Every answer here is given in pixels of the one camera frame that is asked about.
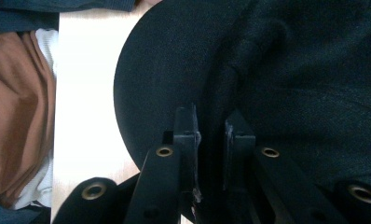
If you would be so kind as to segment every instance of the wooden surface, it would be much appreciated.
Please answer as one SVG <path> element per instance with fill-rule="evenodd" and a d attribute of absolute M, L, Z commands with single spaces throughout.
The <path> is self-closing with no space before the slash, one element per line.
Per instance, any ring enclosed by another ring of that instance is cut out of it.
<path fill-rule="evenodd" d="M 118 131 L 113 80 L 122 46 L 150 7 L 61 14 L 51 219 L 80 182 L 138 173 Z"/>

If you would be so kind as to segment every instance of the brown cloth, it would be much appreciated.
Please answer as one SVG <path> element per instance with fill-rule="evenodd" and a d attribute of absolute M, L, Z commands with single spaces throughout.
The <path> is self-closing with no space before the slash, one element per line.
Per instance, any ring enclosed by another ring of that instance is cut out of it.
<path fill-rule="evenodd" d="M 53 147 L 55 80 L 34 32 L 0 34 L 0 204 L 10 207 Z"/>

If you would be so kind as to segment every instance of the white cloth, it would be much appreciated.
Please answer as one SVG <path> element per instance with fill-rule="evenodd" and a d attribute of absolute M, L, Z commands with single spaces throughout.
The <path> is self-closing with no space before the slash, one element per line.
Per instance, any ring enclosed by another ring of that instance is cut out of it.
<path fill-rule="evenodd" d="M 58 31 L 38 29 L 35 33 L 37 43 L 54 77 L 57 76 Z M 12 209 L 21 209 L 28 205 L 51 207 L 53 177 L 53 150 L 44 161 L 35 177 L 23 188 L 19 199 Z"/>
<path fill-rule="evenodd" d="M 55 77 L 58 71 L 58 36 L 59 33 L 56 30 L 38 29 L 36 31 L 38 47 L 41 49 L 41 52 L 43 52 L 49 67 L 52 69 L 51 72 Z"/>

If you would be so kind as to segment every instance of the ribbed cuff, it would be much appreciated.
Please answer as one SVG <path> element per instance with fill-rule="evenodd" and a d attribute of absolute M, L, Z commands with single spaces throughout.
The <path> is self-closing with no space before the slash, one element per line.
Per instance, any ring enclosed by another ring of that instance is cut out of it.
<path fill-rule="evenodd" d="M 106 0 L 105 8 L 132 11 L 135 0 Z"/>

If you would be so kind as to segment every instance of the screw hole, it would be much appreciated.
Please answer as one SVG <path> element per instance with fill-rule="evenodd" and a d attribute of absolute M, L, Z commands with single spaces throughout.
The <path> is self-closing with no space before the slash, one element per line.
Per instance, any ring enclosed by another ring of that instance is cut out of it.
<path fill-rule="evenodd" d="M 310 210 L 310 215 L 313 217 L 313 219 L 317 221 L 324 222 L 327 220 L 327 217 L 325 216 L 325 214 L 321 210 L 316 209 L 316 208 L 312 208 Z"/>
<path fill-rule="evenodd" d="M 171 156 L 171 154 L 173 154 L 173 150 L 171 150 L 168 147 L 162 147 L 162 148 L 159 148 L 156 153 L 160 157 L 168 157 L 168 156 Z"/>
<path fill-rule="evenodd" d="M 159 216 L 159 209 L 155 206 L 147 207 L 144 210 L 144 217 L 146 218 L 156 218 Z"/>
<path fill-rule="evenodd" d="M 84 188 L 81 196 L 85 200 L 95 200 L 100 198 L 106 192 L 106 185 L 102 182 L 94 182 Z"/>
<path fill-rule="evenodd" d="M 357 200 L 364 203 L 371 203 L 371 190 L 356 185 L 350 185 L 348 191 Z"/>
<path fill-rule="evenodd" d="M 281 155 L 277 150 L 269 148 L 269 147 L 264 147 L 262 149 L 262 154 L 264 154 L 267 157 L 271 157 L 271 158 L 278 158 Z"/>

